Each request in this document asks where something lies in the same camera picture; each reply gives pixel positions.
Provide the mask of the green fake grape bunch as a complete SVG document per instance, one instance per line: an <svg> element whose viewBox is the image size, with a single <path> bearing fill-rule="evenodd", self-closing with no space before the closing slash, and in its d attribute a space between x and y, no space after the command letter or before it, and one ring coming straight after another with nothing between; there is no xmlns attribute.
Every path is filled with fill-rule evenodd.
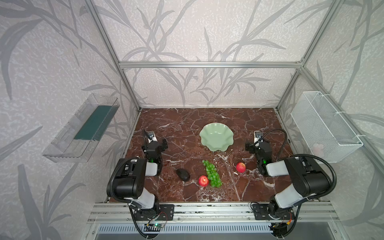
<svg viewBox="0 0 384 240"><path fill-rule="evenodd" d="M220 188L223 183L221 181L221 177L218 173L217 167L213 163L210 163L208 160L202 160L202 163L205 166L207 178L209 180L210 185L213 188Z"/></svg>

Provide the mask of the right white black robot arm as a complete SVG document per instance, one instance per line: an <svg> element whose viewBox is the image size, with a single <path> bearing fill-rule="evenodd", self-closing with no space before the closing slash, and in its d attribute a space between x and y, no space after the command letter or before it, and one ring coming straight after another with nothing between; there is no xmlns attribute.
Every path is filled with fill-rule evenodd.
<svg viewBox="0 0 384 240"><path fill-rule="evenodd" d="M271 219L279 220L294 207L324 197L336 187L335 170L318 156L297 154L273 162L272 147L267 142L247 142L245 150L256 157L258 170L264 177L289 176L291 179L288 187L261 207L262 215Z"/></svg>

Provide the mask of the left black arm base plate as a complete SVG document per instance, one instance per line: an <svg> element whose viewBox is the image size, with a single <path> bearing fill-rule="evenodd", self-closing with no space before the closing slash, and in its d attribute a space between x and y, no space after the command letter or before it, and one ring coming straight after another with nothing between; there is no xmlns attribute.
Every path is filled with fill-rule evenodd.
<svg viewBox="0 0 384 240"><path fill-rule="evenodd" d="M136 221L149 221L153 218L160 221L171 221L174 218L175 205L160 204L148 210L135 210L134 217Z"/></svg>

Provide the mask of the red fake apple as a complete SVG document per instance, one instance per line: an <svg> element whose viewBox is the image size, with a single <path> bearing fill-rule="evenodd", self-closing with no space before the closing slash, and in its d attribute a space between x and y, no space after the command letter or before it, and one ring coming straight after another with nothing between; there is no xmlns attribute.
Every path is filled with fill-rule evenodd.
<svg viewBox="0 0 384 240"><path fill-rule="evenodd" d="M207 176L202 175L199 177L199 185L201 187L206 187L209 185L209 183L210 183L210 181L209 181Z"/></svg>
<svg viewBox="0 0 384 240"><path fill-rule="evenodd" d="M245 163L238 163L236 165L237 172L244 173L246 171L246 165Z"/></svg>

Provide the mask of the dark fake avocado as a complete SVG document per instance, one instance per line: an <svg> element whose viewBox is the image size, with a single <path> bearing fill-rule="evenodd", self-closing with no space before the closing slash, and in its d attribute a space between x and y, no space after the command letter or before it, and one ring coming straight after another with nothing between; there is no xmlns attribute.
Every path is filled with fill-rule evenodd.
<svg viewBox="0 0 384 240"><path fill-rule="evenodd" d="M188 182L190 180L190 174L188 173L187 170L185 169L177 169L176 170L177 176L183 181L183 182Z"/></svg>

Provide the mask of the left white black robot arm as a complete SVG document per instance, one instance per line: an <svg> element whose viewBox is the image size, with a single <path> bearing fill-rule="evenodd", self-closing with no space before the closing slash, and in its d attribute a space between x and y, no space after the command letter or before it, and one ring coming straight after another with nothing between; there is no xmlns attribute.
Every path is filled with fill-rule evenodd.
<svg viewBox="0 0 384 240"><path fill-rule="evenodd" d="M146 177L159 176L163 168L162 153L168 148L166 139L151 140L142 146L145 157L120 159L107 185L107 196L127 203L136 211L160 211L159 200L145 188Z"/></svg>

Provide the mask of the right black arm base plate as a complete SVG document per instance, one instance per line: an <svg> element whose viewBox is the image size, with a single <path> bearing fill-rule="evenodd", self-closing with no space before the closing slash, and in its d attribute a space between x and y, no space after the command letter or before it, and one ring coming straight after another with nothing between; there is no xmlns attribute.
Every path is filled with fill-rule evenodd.
<svg viewBox="0 0 384 240"><path fill-rule="evenodd" d="M290 221L294 217L292 208L282 209L274 202L267 204L252 202L250 207L256 220Z"/></svg>

